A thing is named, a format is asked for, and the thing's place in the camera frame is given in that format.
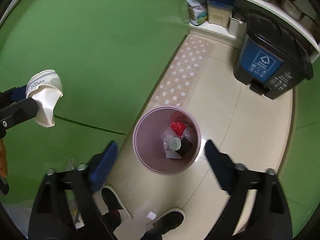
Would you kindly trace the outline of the person's left hand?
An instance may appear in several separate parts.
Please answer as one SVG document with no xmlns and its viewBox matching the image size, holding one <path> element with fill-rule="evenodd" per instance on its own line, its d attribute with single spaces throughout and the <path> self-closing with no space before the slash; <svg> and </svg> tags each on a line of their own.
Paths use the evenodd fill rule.
<svg viewBox="0 0 320 240">
<path fill-rule="evenodd" d="M 8 175 L 7 151 L 3 139 L 0 140 L 0 174 L 3 178 Z"/>
</svg>

